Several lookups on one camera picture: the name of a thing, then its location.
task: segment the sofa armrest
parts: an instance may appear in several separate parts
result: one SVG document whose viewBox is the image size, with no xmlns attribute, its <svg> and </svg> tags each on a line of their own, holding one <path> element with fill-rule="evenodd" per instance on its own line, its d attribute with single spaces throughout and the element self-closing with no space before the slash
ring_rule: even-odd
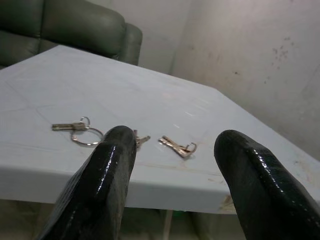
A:
<svg viewBox="0 0 320 240">
<path fill-rule="evenodd" d="M 142 38 L 142 31 L 127 23 L 123 46 L 116 59 L 128 64 L 138 65 Z"/>
</svg>

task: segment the white wall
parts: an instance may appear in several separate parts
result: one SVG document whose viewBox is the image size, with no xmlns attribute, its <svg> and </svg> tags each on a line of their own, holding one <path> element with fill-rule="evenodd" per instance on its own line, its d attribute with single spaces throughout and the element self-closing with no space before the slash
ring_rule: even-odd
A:
<svg viewBox="0 0 320 240">
<path fill-rule="evenodd" d="M 139 66 L 168 73 L 192 0 L 88 0 L 113 9 L 139 27 L 143 42 Z"/>
<path fill-rule="evenodd" d="M 172 73 L 320 160 L 320 1 L 194 0 Z"/>
</svg>

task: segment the green leather sofa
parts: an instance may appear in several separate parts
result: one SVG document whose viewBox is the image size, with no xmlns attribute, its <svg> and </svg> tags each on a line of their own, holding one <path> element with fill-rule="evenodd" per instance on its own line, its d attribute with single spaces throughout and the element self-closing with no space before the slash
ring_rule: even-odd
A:
<svg viewBox="0 0 320 240">
<path fill-rule="evenodd" d="M 142 32 L 85 0 L 0 0 L 0 69 L 66 45 L 137 65 Z"/>
</svg>

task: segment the white table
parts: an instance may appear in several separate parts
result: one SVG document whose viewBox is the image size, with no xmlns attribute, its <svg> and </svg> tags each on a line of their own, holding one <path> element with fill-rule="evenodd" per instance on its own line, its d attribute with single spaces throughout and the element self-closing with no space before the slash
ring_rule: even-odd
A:
<svg viewBox="0 0 320 240">
<path fill-rule="evenodd" d="M 137 153 L 127 207 L 233 212 L 213 157 L 227 129 L 268 147 L 320 203 L 320 162 L 214 88 L 65 46 L 0 71 L 1 199 L 55 202 L 93 149 L 51 124 L 81 116 L 104 132 L 126 125 L 151 136 Z M 157 142 L 162 135 L 198 150 L 183 160 Z"/>
</svg>

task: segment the floor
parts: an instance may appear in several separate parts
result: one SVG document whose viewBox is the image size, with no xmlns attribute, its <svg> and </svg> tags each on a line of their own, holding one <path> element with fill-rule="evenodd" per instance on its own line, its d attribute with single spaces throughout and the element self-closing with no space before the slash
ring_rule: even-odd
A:
<svg viewBox="0 0 320 240">
<path fill-rule="evenodd" d="M 0 200 L 0 239 L 34 240 L 53 205 Z M 119 240 L 163 240 L 166 211 L 125 208 Z M 169 240 L 245 240 L 237 216 L 173 212 Z"/>
</svg>

